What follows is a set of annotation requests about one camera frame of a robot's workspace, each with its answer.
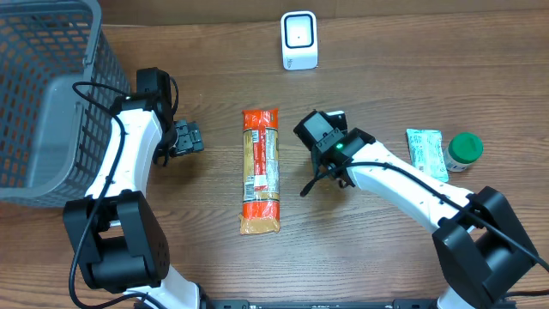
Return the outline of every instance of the pasta package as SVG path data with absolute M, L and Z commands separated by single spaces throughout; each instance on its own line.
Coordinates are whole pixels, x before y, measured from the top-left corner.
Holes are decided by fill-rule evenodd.
M 244 111 L 241 234 L 279 232 L 278 110 Z

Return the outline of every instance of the basket handle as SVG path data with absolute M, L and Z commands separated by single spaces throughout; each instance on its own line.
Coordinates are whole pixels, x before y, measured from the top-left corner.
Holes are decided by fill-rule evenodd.
M 84 69 L 89 65 L 94 64 L 95 51 L 97 50 L 97 44 L 100 40 L 101 22 L 103 20 L 103 14 L 101 13 L 100 4 L 96 0 L 80 0 L 85 3 L 92 10 L 92 26 L 89 33 L 89 39 L 87 42 L 86 53 L 82 59 Z

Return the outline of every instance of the wire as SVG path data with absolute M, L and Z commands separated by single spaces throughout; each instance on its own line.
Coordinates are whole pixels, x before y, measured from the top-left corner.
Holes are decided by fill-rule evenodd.
M 540 290 L 540 291 L 516 291 L 516 292 L 508 292 L 506 295 L 504 295 L 504 298 L 515 297 L 515 296 L 535 297 L 535 296 L 547 296 L 547 295 L 549 295 L 549 289 Z
M 105 107 L 102 106 L 100 103 L 98 103 L 96 100 L 90 98 L 89 96 L 85 95 L 83 92 L 78 90 L 78 86 L 95 86 L 95 87 L 101 87 L 106 88 L 109 90 L 112 90 L 118 94 L 122 95 L 128 95 L 124 91 L 118 90 L 116 88 L 113 88 L 109 85 L 100 84 L 97 82 L 75 82 L 72 85 L 72 89 L 75 91 L 76 94 L 78 94 L 81 98 L 89 102 L 91 105 L 94 105 L 98 107 L 101 111 L 105 112 L 109 117 L 112 117 L 120 127 L 120 143 L 118 145 L 117 153 L 114 157 L 114 161 L 112 162 L 111 170 L 109 171 L 109 174 L 106 177 L 105 185 L 103 186 L 103 189 L 101 190 L 100 195 L 97 197 L 94 203 L 94 207 L 92 208 L 92 211 L 87 219 L 86 226 L 84 227 L 84 232 L 82 233 L 82 236 L 80 237 L 80 241 L 78 242 L 78 246 L 75 250 L 75 255 L 72 258 L 72 263 L 70 265 L 70 273 L 69 273 L 69 295 L 72 301 L 77 305 L 78 307 L 82 309 L 102 309 L 107 308 L 108 306 L 115 305 L 123 300 L 127 300 L 134 297 L 142 297 L 145 300 L 148 300 L 153 305 L 157 306 L 158 309 L 166 309 L 162 304 L 159 303 L 159 301 L 155 300 L 152 296 L 145 294 L 145 293 L 132 293 L 132 294 L 126 294 L 123 296 L 120 296 L 114 300 L 109 300 L 103 304 L 99 305 L 93 305 L 89 306 L 84 303 L 82 303 L 78 296 L 76 296 L 76 290 L 75 290 L 75 277 L 76 277 L 76 267 L 78 266 L 78 260 L 80 259 L 80 255 L 82 252 L 84 240 L 86 238 L 87 233 L 89 232 L 89 229 L 92 225 L 92 222 L 94 220 L 95 215 L 97 215 L 98 210 L 100 209 L 101 202 L 105 198 L 105 195 L 107 191 L 109 190 L 109 186 L 111 185 L 112 178 L 114 177 L 114 173 L 116 172 L 118 163 L 120 162 L 120 157 L 122 156 L 122 150 L 124 149 L 124 141 L 126 136 L 126 131 L 124 129 L 124 124 L 120 120 L 120 118 L 117 115 L 111 115 L 111 111 Z
M 173 82 L 173 86 L 175 87 L 175 102 L 173 102 L 173 107 L 172 107 L 172 114 L 175 115 L 175 112 L 178 111 L 178 105 L 179 105 L 179 89 L 178 89 L 178 84 L 175 82 L 175 78 L 170 76 L 170 81 Z
M 509 244 L 515 246 L 518 250 L 522 251 L 522 253 L 526 254 L 529 258 L 533 259 L 537 264 L 541 265 L 547 272 L 549 272 L 549 264 L 545 260 L 543 260 L 543 258 L 533 254 L 530 250 L 528 250 L 527 248 L 525 248 L 524 246 L 522 246 L 518 242 L 514 241 L 511 237 L 507 236 L 505 233 L 503 233 L 502 231 L 500 231 L 499 229 L 494 227 L 492 224 L 484 221 L 483 219 L 481 219 L 480 217 L 478 217 L 477 215 L 475 215 L 473 213 L 465 211 L 462 206 L 460 206 L 456 202 L 450 200 L 444 194 L 436 191 L 435 189 L 430 187 L 428 184 L 423 182 L 423 180 L 415 177 L 410 172 L 408 172 L 408 171 L 406 171 L 406 170 L 404 170 L 400 167 L 395 167 L 395 166 L 393 166 L 393 165 L 391 165 L 387 162 L 384 162 L 384 163 L 381 163 L 381 162 L 354 162 L 354 163 L 349 163 L 349 164 L 346 164 L 344 166 L 336 167 L 336 168 L 333 168 L 331 170 L 328 170 L 326 173 L 316 175 L 315 178 L 313 180 L 311 180 L 303 188 L 303 190 L 300 193 L 301 197 L 306 196 L 309 193 L 309 191 L 312 189 L 312 186 L 319 179 L 322 179 L 322 178 L 324 178 L 324 177 L 326 177 L 330 174 L 335 175 L 336 173 L 342 172 L 343 170 L 345 170 L 349 167 L 383 167 L 383 168 L 393 170 L 395 172 L 398 172 L 398 173 L 408 177 L 409 179 L 413 180 L 415 183 L 417 183 L 418 185 L 420 185 L 421 187 L 423 187 L 424 189 L 426 189 L 427 191 L 432 193 L 432 195 L 434 195 L 435 197 L 438 197 L 441 201 L 443 201 L 443 202 L 447 203 L 448 205 L 450 205 L 451 207 L 457 209 L 459 212 L 461 212 L 462 214 L 467 216 L 469 219 L 473 220 L 478 225 L 486 227 L 486 229 L 488 231 L 494 233 L 500 239 L 503 239 L 503 240 L 507 241 Z M 533 292 L 522 292 L 522 294 L 528 293 L 528 294 L 531 294 L 532 296 L 537 296 L 538 294 L 542 295 L 542 294 L 546 294 L 547 292 L 549 292 L 549 291 L 548 290 L 543 290 L 543 291 L 533 291 Z

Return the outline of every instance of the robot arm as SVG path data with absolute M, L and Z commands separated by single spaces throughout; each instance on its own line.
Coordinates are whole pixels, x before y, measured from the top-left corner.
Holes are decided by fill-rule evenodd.
M 486 187 L 473 194 L 431 178 L 396 158 L 373 136 L 358 129 L 347 131 L 343 112 L 314 111 L 293 131 L 311 151 L 316 170 L 331 171 L 348 185 L 379 194 L 432 233 L 450 285 L 437 301 L 439 309 L 493 308 L 535 265 L 526 253 L 490 230 L 477 241 L 470 237 L 475 227 L 483 228 L 471 220 L 474 214 L 537 255 L 508 201 L 494 189 Z
M 199 287 L 186 281 L 171 265 L 166 236 L 145 199 L 151 161 L 203 149 L 194 123 L 173 122 L 170 77 L 156 68 L 137 72 L 138 93 L 119 96 L 111 107 L 125 131 L 125 142 L 100 211 L 92 221 L 78 258 L 82 276 L 92 289 L 111 293 L 148 294 L 166 308 L 198 309 Z M 63 222 L 74 249 L 106 184 L 120 147 L 121 130 L 112 132 L 99 173 L 86 197 L 67 202 Z M 102 238 L 101 232 L 122 228 L 124 236 Z M 149 300 L 145 304 L 157 308 Z
M 467 195 L 472 192 L 438 181 L 391 154 L 380 142 L 366 144 L 353 156 L 353 162 L 388 162 L 421 179 L 462 207 L 467 206 Z M 416 220 L 429 233 L 434 233 L 442 218 L 451 218 L 457 210 L 419 186 L 401 173 L 382 167 L 349 167 L 349 179 L 361 190 L 377 193 L 391 201 L 406 215 Z

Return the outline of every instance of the mesh basket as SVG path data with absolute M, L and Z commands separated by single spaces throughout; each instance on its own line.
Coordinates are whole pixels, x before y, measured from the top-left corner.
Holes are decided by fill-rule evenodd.
M 72 84 L 130 91 L 100 26 L 92 0 L 1 2 L 0 199 L 62 207 L 94 181 L 110 119 Z M 102 88 L 81 90 L 104 106 L 115 98 Z

